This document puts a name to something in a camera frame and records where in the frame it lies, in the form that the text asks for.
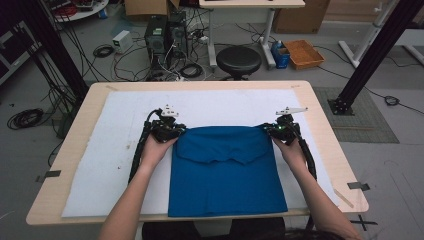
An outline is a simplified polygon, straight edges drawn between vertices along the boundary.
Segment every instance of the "table leg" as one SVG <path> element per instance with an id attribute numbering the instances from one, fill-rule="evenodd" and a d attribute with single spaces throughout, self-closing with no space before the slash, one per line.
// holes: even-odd
<path id="1" fill-rule="evenodd" d="M 209 11 L 209 40 L 208 40 L 208 53 L 209 53 L 209 65 L 212 68 L 212 71 L 217 67 L 216 64 L 216 54 L 215 54 L 215 45 L 213 42 L 213 9 Z"/>
<path id="2" fill-rule="evenodd" d="M 266 31 L 265 31 L 265 36 L 260 38 L 260 44 L 262 47 L 262 51 L 265 54 L 265 58 L 268 64 L 268 69 L 273 69 L 275 68 L 275 60 L 272 57 L 271 54 L 271 49 L 269 48 L 268 45 L 268 39 L 269 39 L 269 35 L 271 32 L 271 27 L 272 27 L 272 20 L 274 19 L 274 13 L 275 13 L 275 9 L 271 8 L 269 9 L 269 13 L 268 13 L 268 19 L 266 22 Z"/>

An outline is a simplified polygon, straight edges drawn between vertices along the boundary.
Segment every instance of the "wooden table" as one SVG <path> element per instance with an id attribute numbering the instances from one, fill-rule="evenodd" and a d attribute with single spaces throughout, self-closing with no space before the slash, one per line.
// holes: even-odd
<path id="1" fill-rule="evenodd" d="M 209 12 L 209 64 L 212 68 L 217 66 L 214 41 L 214 24 L 217 23 L 266 23 L 264 36 L 260 38 L 260 45 L 265 54 L 268 69 L 275 68 L 275 61 L 268 46 L 272 22 L 276 8 L 304 7 L 303 0 L 233 0 L 233 1 L 205 1 L 200 0 L 202 8 L 210 9 Z"/>
<path id="2" fill-rule="evenodd" d="M 53 163 L 50 171 L 60 170 L 59 177 L 46 178 L 31 207 L 27 223 L 30 225 L 100 223 L 104 217 L 62 218 L 73 177 L 85 152 L 87 142 L 97 123 L 105 100 L 112 91 L 182 91 L 228 89 L 292 89 L 299 103 L 310 110 L 304 113 L 318 151 L 339 199 L 342 212 L 365 212 L 368 202 L 360 189 L 351 190 L 347 183 L 356 182 L 351 167 L 337 141 L 333 130 L 306 81 L 228 81 L 228 82 L 140 82 L 96 83 L 91 86 L 75 121 Z M 307 215 L 307 209 L 289 209 L 283 216 Z M 166 215 L 141 215 L 140 221 L 179 220 Z"/>

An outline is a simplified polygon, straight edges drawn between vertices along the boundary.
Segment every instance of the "human hand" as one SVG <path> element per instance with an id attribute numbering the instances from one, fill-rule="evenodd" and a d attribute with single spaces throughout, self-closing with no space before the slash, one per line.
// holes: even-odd
<path id="1" fill-rule="evenodd" d="M 149 167 L 154 169 L 160 160 L 165 156 L 166 151 L 172 146 L 178 138 L 167 141 L 166 143 L 159 143 L 150 134 L 144 144 L 143 153 L 141 154 L 140 167 Z"/>
<path id="2" fill-rule="evenodd" d="M 287 146 L 284 142 L 274 137 L 272 137 L 272 141 L 274 141 L 280 149 L 284 161 L 286 161 L 292 171 L 307 169 L 306 159 L 297 138 L 290 144 L 290 146 Z"/>

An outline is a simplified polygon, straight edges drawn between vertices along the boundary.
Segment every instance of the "stool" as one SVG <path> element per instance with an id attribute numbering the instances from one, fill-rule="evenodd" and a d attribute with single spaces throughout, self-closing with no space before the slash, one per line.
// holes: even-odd
<path id="1" fill-rule="evenodd" d="M 247 47 L 228 47 L 218 53 L 216 63 L 224 72 L 231 76 L 221 79 L 247 80 L 243 75 L 256 72 L 262 64 L 261 56 L 255 50 Z"/>

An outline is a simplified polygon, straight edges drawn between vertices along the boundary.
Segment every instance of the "computer tower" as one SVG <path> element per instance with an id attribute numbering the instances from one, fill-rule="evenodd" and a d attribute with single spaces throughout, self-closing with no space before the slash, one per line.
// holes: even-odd
<path id="1" fill-rule="evenodd" d="M 166 15 L 153 15 L 150 17 L 144 34 L 151 68 L 168 69 L 172 59 L 172 40 L 168 28 Z"/>
<path id="2" fill-rule="evenodd" d="M 186 12 L 172 12 L 168 23 L 174 45 L 173 56 L 185 58 L 188 55 Z"/>

